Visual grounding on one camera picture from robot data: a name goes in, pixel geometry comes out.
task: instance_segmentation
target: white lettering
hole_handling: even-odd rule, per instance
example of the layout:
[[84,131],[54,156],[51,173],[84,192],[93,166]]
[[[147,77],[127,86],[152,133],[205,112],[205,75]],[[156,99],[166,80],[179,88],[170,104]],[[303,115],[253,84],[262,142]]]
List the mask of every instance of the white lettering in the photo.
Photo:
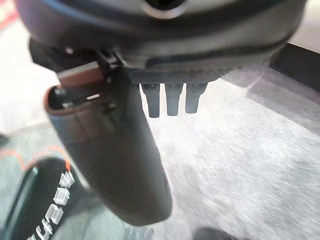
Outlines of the white lettering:
[[45,219],[50,223],[50,219],[51,221],[58,225],[62,215],[64,214],[64,211],[62,210],[62,208],[57,207],[54,204],[51,204],[50,207],[48,208],[48,211],[46,211],[45,214]]
[[[75,183],[75,179],[72,176],[71,172],[65,172],[65,174],[61,173],[61,178],[60,178],[60,186],[61,187],[57,187],[53,201],[55,202],[55,204],[58,205],[66,205],[68,200],[69,200],[69,196],[70,196],[70,192],[69,192],[69,188],[72,186],[72,184]],[[38,234],[38,236],[40,237],[41,240],[48,240],[49,236],[52,235],[52,227],[50,225],[50,220],[58,225],[58,223],[61,220],[62,215],[64,214],[64,211],[62,210],[62,208],[57,207],[55,204],[51,204],[48,208],[48,210],[46,211],[45,214],[45,219],[42,219],[42,225],[43,225],[43,229],[44,229],[44,235],[42,235],[41,233],[41,228],[40,226],[37,226],[35,231]],[[37,240],[35,235],[33,234],[31,237],[29,237],[27,240]]]
[[31,237],[29,237],[27,240],[37,240],[35,235],[33,234]]
[[40,238],[41,240],[48,240],[50,234],[52,234],[52,233],[44,230],[44,235],[42,235],[42,234],[41,234],[41,228],[40,228],[40,226],[37,226],[36,229],[35,229],[35,231],[36,231],[36,233],[38,234],[38,236],[39,236],[39,238]]
[[56,189],[53,201],[58,205],[66,205],[70,196],[68,189],[58,187]]
[[62,188],[70,188],[72,184],[75,183],[74,176],[72,176],[71,172],[65,172],[65,174],[61,173],[61,178],[60,178],[60,186]]

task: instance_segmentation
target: white wall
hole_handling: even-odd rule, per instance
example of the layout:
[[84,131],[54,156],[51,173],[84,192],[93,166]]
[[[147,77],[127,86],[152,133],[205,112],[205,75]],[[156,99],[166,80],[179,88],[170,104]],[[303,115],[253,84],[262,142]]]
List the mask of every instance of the white wall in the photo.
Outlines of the white wall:
[[320,0],[308,0],[304,18],[290,43],[320,54]]

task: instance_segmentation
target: floor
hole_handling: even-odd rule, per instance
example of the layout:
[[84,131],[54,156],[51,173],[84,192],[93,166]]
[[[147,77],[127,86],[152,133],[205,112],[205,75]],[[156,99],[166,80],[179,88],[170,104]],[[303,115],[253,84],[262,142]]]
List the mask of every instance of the floor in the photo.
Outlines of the floor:
[[[32,64],[27,44],[19,21],[0,32],[0,133],[10,137],[0,154],[13,149],[24,164],[60,145],[42,109],[58,81]],[[197,114],[183,112],[182,93],[179,116],[166,116],[163,93],[160,118],[148,122],[171,186],[171,218],[138,228],[105,208],[69,219],[52,239],[191,240],[201,227],[252,240],[319,239],[318,92],[260,64],[210,83]],[[14,157],[0,166],[1,226],[23,170]]]

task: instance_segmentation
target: orange trim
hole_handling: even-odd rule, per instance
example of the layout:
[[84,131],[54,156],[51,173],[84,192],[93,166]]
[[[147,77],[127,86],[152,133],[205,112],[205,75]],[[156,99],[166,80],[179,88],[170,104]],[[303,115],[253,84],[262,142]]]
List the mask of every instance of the orange trim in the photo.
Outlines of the orange trim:
[[27,170],[31,165],[33,165],[36,160],[42,156],[47,155],[50,151],[56,151],[62,155],[63,160],[65,161],[65,168],[70,172],[70,161],[67,157],[65,151],[59,147],[59,146],[49,146],[45,148],[43,151],[37,152],[35,155],[33,155],[31,161],[25,166],[24,159],[21,157],[21,155],[15,151],[15,150],[3,150],[0,151],[0,158],[8,157],[8,156],[14,156],[19,160],[20,167],[22,170]]
[[15,151],[15,150],[4,150],[4,151],[0,152],[0,157],[1,158],[8,157],[8,156],[16,157],[20,162],[21,169],[22,170],[26,170],[25,164],[24,164],[24,159],[21,157],[21,155],[17,151]]
[[18,18],[17,12],[12,12],[9,16],[7,16],[2,22],[0,22],[0,31],[11,24]]
[[43,151],[36,153],[36,156],[37,155],[43,156],[43,155],[45,155],[45,153],[49,152],[50,150],[56,151],[56,152],[58,152],[58,153],[60,153],[62,155],[62,158],[65,161],[65,168],[70,172],[70,161],[69,161],[69,158],[67,157],[65,151],[59,146],[48,146]]

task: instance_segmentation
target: black base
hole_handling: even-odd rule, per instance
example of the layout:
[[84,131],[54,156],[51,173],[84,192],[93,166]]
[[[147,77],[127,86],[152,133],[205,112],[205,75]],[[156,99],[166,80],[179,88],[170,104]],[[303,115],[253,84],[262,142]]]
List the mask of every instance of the black base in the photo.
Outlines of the black base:
[[289,43],[272,59],[270,66],[320,91],[320,54]]

